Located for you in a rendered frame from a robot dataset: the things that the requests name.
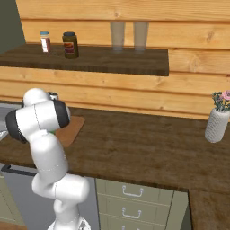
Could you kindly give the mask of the brown wooden cutting board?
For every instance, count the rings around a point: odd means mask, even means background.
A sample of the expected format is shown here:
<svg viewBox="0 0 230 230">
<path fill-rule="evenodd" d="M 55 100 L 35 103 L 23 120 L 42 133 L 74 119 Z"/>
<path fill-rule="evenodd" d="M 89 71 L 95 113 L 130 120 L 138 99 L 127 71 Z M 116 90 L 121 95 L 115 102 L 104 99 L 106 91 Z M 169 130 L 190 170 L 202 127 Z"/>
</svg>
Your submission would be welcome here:
<svg viewBox="0 0 230 230">
<path fill-rule="evenodd" d="M 84 125 L 84 122 L 84 117 L 72 116 L 70 123 L 66 127 L 60 128 L 55 132 L 55 135 L 63 147 L 69 147 L 74 143 L 78 133 Z"/>
</svg>

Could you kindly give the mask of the clear drinking glass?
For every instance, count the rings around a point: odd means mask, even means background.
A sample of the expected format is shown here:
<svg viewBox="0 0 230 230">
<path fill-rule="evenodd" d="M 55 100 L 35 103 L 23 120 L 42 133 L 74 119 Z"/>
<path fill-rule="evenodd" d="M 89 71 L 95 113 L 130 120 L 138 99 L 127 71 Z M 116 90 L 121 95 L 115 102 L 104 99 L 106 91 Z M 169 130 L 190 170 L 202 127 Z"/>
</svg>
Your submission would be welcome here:
<svg viewBox="0 0 230 230">
<path fill-rule="evenodd" d="M 111 44 L 114 51 L 122 51 L 124 46 L 124 22 L 111 22 Z"/>
<path fill-rule="evenodd" d="M 146 49 L 148 22 L 134 22 L 134 48 L 136 51 Z"/>
</svg>

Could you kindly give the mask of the dark olive jar with label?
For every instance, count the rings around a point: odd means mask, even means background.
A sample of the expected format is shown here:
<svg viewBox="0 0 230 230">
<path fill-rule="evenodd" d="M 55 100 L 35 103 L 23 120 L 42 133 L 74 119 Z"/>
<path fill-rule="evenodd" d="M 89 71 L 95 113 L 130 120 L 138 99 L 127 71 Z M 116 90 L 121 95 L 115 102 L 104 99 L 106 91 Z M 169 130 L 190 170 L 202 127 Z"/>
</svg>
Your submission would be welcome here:
<svg viewBox="0 0 230 230">
<path fill-rule="evenodd" d="M 78 52 L 77 37 L 75 33 L 72 31 L 64 32 L 62 39 L 64 44 L 65 57 L 69 59 L 78 58 L 79 52 Z"/>
</svg>

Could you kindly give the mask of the pale green drawer front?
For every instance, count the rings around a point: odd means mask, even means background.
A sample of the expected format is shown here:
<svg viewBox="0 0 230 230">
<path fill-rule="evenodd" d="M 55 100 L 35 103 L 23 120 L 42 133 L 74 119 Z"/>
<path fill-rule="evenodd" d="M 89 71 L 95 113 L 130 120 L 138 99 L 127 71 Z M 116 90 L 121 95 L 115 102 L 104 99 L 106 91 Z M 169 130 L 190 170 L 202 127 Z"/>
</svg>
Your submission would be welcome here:
<svg viewBox="0 0 230 230">
<path fill-rule="evenodd" d="M 115 217 L 124 217 L 122 216 L 123 207 L 130 208 L 131 210 L 141 210 L 141 218 L 131 220 L 155 223 L 158 225 L 165 225 L 169 214 L 169 208 L 167 206 L 148 205 L 142 202 L 117 199 L 102 194 L 98 195 L 98 205 L 101 213 Z"/>
<path fill-rule="evenodd" d="M 164 226 L 154 226 L 144 224 L 138 221 L 130 221 L 124 218 L 112 217 L 104 214 L 100 214 L 101 230 L 121 230 L 121 226 L 135 226 L 141 230 L 164 230 Z"/>
<path fill-rule="evenodd" d="M 127 187 L 131 187 L 134 189 L 143 188 L 144 193 L 143 196 L 140 198 L 134 198 L 125 196 L 122 194 L 122 186 L 126 185 Z M 172 190 L 165 190 L 165 189 L 158 189 L 154 187 L 147 187 L 144 185 L 136 185 L 124 182 L 116 182 L 116 181 L 106 181 L 105 182 L 105 190 L 108 195 L 121 197 L 125 199 L 133 199 L 139 200 L 144 202 L 150 202 L 154 204 L 160 204 L 169 206 L 171 204 L 173 198 L 173 191 Z"/>
</svg>

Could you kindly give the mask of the white textured vase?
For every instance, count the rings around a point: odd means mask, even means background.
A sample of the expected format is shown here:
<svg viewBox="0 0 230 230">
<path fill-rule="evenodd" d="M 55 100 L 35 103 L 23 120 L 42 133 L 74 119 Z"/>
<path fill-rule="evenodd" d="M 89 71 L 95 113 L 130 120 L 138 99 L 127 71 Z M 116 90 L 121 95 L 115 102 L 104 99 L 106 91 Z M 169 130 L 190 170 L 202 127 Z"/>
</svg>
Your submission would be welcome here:
<svg viewBox="0 0 230 230">
<path fill-rule="evenodd" d="M 229 111 L 218 111 L 214 108 L 208 118 L 208 124 L 205 130 L 205 138 L 210 143 L 217 143 L 222 140 L 228 119 L 230 117 Z"/>
</svg>

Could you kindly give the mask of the blue-lidded jar with red label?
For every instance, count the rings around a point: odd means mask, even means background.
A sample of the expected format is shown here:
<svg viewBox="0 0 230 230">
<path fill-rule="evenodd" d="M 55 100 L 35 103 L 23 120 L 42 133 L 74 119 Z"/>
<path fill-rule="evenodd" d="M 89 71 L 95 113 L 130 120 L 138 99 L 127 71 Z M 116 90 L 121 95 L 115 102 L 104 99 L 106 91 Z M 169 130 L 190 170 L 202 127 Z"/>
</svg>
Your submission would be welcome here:
<svg viewBox="0 0 230 230">
<path fill-rule="evenodd" d="M 49 53 L 50 52 L 50 37 L 49 37 L 48 31 L 40 32 L 40 41 L 41 41 L 43 52 Z"/>
</svg>

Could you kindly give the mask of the pink flowers with green leaves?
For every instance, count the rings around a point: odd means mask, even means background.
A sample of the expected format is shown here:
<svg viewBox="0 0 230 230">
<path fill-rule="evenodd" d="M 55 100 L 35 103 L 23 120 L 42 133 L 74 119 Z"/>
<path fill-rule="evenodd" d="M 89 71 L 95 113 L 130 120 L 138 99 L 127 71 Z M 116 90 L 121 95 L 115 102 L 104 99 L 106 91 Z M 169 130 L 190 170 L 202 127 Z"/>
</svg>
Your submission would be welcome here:
<svg viewBox="0 0 230 230">
<path fill-rule="evenodd" d="M 214 100 L 215 109 L 217 111 L 230 111 L 230 90 L 213 93 L 212 99 Z"/>
</svg>

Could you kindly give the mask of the steel sink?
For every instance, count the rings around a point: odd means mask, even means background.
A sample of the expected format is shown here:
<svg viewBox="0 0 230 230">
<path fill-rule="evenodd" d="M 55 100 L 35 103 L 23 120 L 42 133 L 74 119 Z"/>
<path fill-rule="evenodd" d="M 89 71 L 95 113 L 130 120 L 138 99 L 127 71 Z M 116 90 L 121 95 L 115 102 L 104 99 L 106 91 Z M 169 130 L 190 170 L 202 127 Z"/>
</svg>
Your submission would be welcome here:
<svg viewBox="0 0 230 230">
<path fill-rule="evenodd" d="M 18 110 L 21 105 L 0 103 L 0 141 L 8 135 L 5 117 L 10 111 Z"/>
</svg>

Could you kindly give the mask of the grey dishwasher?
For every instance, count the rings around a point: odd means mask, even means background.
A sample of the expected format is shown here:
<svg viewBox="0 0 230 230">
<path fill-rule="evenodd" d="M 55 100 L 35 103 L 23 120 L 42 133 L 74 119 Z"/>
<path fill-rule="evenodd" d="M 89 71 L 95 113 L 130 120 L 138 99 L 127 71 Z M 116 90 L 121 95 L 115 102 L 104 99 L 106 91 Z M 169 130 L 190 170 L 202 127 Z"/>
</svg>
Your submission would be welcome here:
<svg viewBox="0 0 230 230">
<path fill-rule="evenodd" d="M 26 176 L 2 172 L 6 184 L 13 195 L 13 199 L 20 210 L 22 219 L 28 230 L 48 230 L 55 220 L 53 199 L 42 198 L 31 189 L 34 176 Z M 79 212 L 92 230 L 100 230 L 95 180 L 86 177 L 90 185 L 90 192 L 85 202 L 78 205 Z"/>
</svg>

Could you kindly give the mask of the pale green cupboard door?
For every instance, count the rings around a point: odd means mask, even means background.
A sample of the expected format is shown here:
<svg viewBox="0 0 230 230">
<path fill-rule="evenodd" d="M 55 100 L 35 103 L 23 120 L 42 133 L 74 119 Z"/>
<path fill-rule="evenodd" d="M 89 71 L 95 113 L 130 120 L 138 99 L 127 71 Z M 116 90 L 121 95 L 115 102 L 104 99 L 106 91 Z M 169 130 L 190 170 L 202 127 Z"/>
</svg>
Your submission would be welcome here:
<svg viewBox="0 0 230 230">
<path fill-rule="evenodd" d="M 4 176 L 0 173 L 0 221 L 25 226 L 19 209 L 13 200 Z"/>
</svg>

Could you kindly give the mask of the dark wooden wall shelf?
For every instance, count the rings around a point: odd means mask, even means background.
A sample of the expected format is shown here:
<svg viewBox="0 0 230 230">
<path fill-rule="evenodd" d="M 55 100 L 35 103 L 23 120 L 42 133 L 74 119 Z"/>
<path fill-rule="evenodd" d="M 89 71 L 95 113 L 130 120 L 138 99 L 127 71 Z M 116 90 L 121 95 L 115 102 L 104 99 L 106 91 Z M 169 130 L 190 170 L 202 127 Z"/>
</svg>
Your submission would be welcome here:
<svg viewBox="0 0 230 230">
<path fill-rule="evenodd" d="M 135 51 L 124 48 L 114 51 L 111 47 L 79 46 L 79 57 L 65 58 L 64 47 L 53 45 L 45 54 L 38 44 L 25 44 L 0 54 L 0 66 L 114 73 L 128 75 L 169 75 L 167 49 Z"/>
</svg>

